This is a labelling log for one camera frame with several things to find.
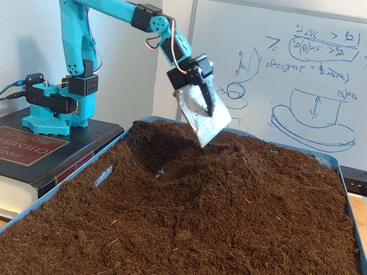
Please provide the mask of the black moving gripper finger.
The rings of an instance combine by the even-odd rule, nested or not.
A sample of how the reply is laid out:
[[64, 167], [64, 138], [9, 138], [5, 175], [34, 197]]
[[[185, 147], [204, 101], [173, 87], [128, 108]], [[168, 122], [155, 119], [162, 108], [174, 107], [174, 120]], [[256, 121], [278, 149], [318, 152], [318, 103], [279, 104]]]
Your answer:
[[190, 83], [199, 86], [204, 101], [206, 103], [206, 113], [209, 117], [212, 117], [215, 107], [215, 99], [212, 91], [213, 85], [210, 77], [213, 76], [213, 70], [211, 69], [209, 70], [209, 72], [205, 73], [201, 67], [199, 67], [198, 65], [194, 65], [188, 70], [188, 75]]

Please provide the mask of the silver blade gripper finger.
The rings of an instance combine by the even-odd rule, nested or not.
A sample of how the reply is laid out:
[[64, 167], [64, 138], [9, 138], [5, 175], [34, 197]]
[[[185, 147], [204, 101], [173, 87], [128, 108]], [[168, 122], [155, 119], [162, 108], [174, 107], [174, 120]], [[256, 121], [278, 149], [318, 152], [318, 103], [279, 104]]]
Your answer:
[[205, 87], [213, 97], [212, 115], [207, 114], [207, 104], [198, 85], [188, 84], [174, 92], [178, 106], [189, 123], [201, 147], [205, 147], [217, 136], [232, 120], [230, 113], [219, 98], [214, 85], [214, 75], [205, 79]]

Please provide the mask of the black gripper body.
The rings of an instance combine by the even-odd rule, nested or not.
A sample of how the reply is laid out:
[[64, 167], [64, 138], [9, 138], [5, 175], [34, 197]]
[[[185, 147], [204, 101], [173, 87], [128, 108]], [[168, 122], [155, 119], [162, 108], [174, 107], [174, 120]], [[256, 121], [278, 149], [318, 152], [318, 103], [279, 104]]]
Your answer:
[[213, 74], [213, 62], [207, 58], [206, 54], [201, 54], [196, 58], [188, 57], [178, 65], [186, 73], [182, 73], [178, 68], [173, 68], [167, 72], [175, 90], [189, 84], [202, 86], [204, 80]]

